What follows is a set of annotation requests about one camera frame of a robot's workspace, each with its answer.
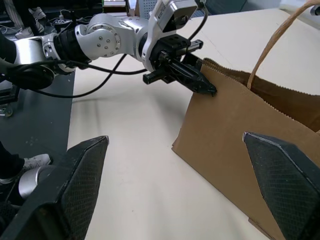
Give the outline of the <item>white bystander sneaker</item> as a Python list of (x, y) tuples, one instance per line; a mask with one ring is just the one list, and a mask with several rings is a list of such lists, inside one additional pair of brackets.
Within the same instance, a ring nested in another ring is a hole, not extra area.
[(27, 172), (42, 166), (50, 165), (51, 163), (52, 159), (48, 154), (39, 154), (30, 158), (25, 158), (22, 171)]

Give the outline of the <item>brown paper bag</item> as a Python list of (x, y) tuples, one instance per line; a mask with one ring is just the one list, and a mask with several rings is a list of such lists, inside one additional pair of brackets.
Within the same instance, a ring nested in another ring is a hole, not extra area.
[(201, 72), (214, 96), (194, 93), (173, 151), (245, 213), (270, 240), (286, 240), (264, 201), (243, 142), (252, 132), (296, 145), (320, 168), (320, 28), (265, 9), (216, 15), (204, 29), (222, 59)]

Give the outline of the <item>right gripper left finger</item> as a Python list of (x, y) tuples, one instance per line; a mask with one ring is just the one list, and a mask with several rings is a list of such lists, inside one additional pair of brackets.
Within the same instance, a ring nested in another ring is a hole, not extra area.
[[(51, 165), (55, 169), (22, 204), (11, 204), (6, 198), (4, 240), (84, 240), (96, 207), (108, 145), (105, 135), (80, 142)], [(22, 175), (10, 188), (18, 196)]]

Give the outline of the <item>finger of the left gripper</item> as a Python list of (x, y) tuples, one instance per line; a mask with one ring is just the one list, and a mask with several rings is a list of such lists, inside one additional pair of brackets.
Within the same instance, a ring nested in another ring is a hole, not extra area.
[(190, 71), (200, 72), (203, 65), (203, 60), (192, 53), (187, 53), (185, 55), (185, 65)]
[(179, 61), (169, 64), (171, 76), (194, 93), (214, 96), (217, 88), (195, 67)]

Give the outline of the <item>silver robot body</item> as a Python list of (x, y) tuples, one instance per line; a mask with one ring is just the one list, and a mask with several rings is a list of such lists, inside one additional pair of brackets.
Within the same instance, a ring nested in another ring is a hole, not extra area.
[(18, 182), (18, 193), (23, 200), (26, 200), (35, 188), (45, 180), (56, 167), (44, 165), (26, 171)]

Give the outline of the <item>dark grey side table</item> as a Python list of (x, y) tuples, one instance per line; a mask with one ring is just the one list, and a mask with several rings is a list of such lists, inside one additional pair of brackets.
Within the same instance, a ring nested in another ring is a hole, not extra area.
[(12, 154), (49, 154), (57, 164), (67, 151), (72, 100), (20, 90), (12, 116), (0, 116), (0, 142)]

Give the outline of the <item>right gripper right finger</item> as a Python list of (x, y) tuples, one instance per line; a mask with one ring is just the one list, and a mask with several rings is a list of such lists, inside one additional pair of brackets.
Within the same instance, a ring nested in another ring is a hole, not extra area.
[(242, 140), (285, 240), (320, 240), (320, 167), (282, 139), (244, 132)]

